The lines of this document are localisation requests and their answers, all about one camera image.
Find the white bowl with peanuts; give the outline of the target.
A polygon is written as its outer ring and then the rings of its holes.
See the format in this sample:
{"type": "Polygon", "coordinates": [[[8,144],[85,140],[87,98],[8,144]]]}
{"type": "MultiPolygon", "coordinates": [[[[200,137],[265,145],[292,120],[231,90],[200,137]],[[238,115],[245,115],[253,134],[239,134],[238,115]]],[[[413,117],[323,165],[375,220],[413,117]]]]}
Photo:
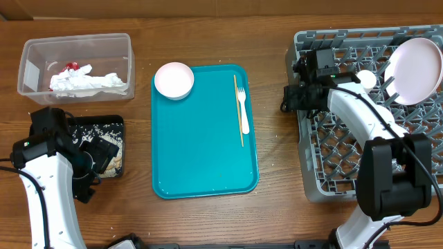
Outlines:
{"type": "Polygon", "coordinates": [[[191,68],[181,62],[164,64],[154,76],[154,86],[164,97],[170,100],[186,98],[195,81],[191,68]]]}

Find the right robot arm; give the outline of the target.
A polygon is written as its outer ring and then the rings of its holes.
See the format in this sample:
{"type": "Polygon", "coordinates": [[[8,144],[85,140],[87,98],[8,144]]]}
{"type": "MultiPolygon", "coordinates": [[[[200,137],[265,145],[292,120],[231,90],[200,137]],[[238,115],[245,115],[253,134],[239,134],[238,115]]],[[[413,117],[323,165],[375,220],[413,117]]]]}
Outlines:
{"type": "Polygon", "coordinates": [[[284,112],[336,114],[363,148],[356,180],[357,206],[329,239],[298,241],[297,248],[387,248],[379,237],[431,203],[431,142],[396,125],[392,114],[375,104],[353,73],[304,76],[284,88],[284,112]]]}

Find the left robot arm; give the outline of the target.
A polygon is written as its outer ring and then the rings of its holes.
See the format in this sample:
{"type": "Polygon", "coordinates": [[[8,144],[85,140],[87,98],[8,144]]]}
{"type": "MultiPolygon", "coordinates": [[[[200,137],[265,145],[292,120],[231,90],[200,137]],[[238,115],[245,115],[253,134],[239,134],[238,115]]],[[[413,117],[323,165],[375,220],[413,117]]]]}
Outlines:
{"type": "Polygon", "coordinates": [[[84,248],[74,201],[89,202],[118,146],[97,136],[74,142],[62,109],[30,117],[30,135],[13,145],[10,159],[25,187],[32,247],[84,248]]]}

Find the white upturned cup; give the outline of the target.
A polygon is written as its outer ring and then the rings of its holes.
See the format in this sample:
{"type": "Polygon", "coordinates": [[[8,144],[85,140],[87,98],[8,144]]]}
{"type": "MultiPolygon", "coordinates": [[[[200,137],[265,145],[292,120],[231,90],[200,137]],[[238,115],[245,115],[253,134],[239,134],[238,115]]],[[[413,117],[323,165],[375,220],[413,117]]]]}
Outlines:
{"type": "Polygon", "coordinates": [[[356,76],[360,79],[360,84],[366,93],[371,92],[371,90],[376,86],[377,77],[369,70],[359,71],[356,76]]]}

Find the red snack wrapper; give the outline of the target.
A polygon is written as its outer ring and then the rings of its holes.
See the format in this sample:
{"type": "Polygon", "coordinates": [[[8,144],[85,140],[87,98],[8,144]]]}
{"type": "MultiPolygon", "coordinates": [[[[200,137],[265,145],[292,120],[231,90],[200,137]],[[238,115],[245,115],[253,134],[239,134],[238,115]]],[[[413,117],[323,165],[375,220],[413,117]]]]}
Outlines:
{"type": "Polygon", "coordinates": [[[79,68],[80,68],[80,66],[78,65],[77,62],[70,62],[70,63],[66,64],[66,66],[61,70],[61,72],[64,72],[64,71],[70,70],[70,69],[73,69],[74,71],[76,71],[79,68]]]}

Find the white napkin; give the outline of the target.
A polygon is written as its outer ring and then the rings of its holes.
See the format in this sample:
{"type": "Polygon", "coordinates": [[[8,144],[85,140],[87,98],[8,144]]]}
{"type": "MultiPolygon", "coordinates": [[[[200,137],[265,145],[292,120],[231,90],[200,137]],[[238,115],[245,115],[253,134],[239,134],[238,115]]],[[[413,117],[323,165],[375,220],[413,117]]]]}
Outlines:
{"type": "Polygon", "coordinates": [[[56,91],[57,97],[83,98],[97,93],[115,93],[126,95],[129,85],[123,82],[117,73],[108,73],[105,76],[90,76],[93,67],[90,64],[53,75],[50,80],[49,91],[56,91]]]}

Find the white round plate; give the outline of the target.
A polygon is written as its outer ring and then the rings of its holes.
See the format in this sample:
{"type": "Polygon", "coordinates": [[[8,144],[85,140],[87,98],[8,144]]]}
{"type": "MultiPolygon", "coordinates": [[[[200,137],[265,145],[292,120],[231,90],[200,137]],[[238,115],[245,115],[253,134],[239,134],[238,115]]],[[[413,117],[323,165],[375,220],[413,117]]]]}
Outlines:
{"type": "Polygon", "coordinates": [[[384,80],[392,79],[387,94],[397,94],[395,102],[413,105],[428,99],[442,81],[442,51],[426,38],[402,43],[389,58],[384,80]]]}

